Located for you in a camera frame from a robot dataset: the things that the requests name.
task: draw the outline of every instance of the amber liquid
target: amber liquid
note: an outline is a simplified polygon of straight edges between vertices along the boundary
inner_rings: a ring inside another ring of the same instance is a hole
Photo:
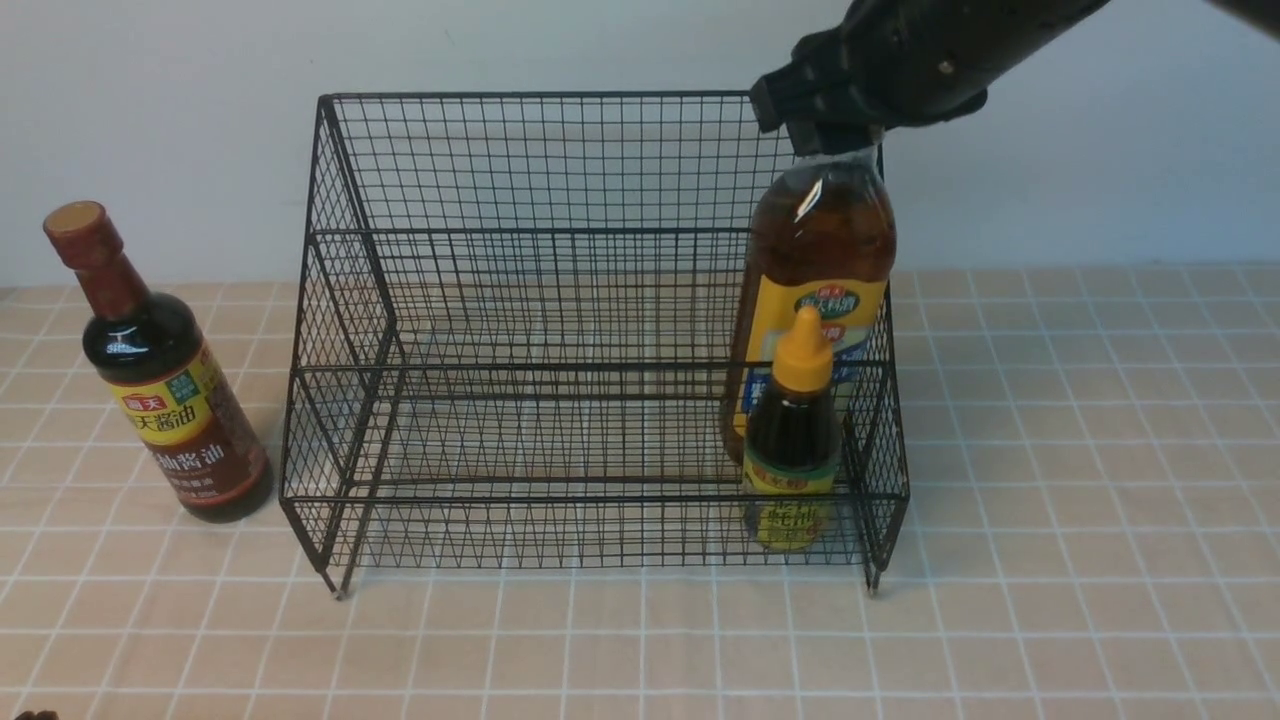
[[[731,360],[760,360],[748,357],[746,350],[762,277],[782,286],[826,279],[882,282],[888,279],[896,255],[893,210],[869,154],[801,164],[782,173],[751,218]],[[737,464],[742,462],[742,436],[733,416],[742,373],[740,366],[730,369],[719,418],[724,451]]]

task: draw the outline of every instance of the wire basket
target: wire basket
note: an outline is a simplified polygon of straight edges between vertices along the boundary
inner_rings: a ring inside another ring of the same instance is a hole
[[[719,439],[748,224],[791,163],[737,92],[321,97],[280,502],[329,589],[776,562],[874,589],[909,497],[887,297],[813,547],[749,538]]]

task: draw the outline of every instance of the plastic bottle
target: plastic bottle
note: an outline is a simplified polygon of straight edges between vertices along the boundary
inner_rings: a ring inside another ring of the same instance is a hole
[[[850,383],[876,323],[897,254],[897,228],[874,167],[876,149],[801,160],[773,182],[751,218],[731,359],[772,360],[796,309],[818,307],[836,354],[832,377]],[[742,461],[746,416],[768,383],[767,368],[728,372],[721,436]]]
[[[801,306],[777,343],[773,373],[746,421],[744,489],[758,496],[828,493],[840,464],[840,425],[831,393],[832,347],[822,315]],[[748,533],[767,550],[813,544],[831,511],[822,500],[748,501]]]
[[[186,302],[151,292],[97,202],[45,219],[93,318],[83,348],[155,457],[178,502],[210,523],[250,515],[271,496],[271,469]]]

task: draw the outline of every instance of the bottle neck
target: bottle neck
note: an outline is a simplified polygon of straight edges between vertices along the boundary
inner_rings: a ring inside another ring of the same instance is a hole
[[[104,320],[129,318],[151,297],[147,283],[123,252],[97,268],[76,270],[76,279],[93,315]]]

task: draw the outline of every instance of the brown glass bottle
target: brown glass bottle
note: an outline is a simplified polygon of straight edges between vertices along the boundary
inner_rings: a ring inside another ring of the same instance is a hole
[[[897,227],[874,168],[876,150],[801,161],[778,176],[751,218],[731,360],[764,363],[795,311],[815,305],[836,348],[838,386],[879,311],[897,255]],[[768,386],[768,368],[731,369],[721,405],[721,436],[741,464],[746,416]]]
[[[45,219],[63,264],[76,270],[93,318],[88,361],[133,421],[178,501],[209,523],[239,520],[271,495],[266,450],[205,343],[191,307],[151,292],[97,202]]]

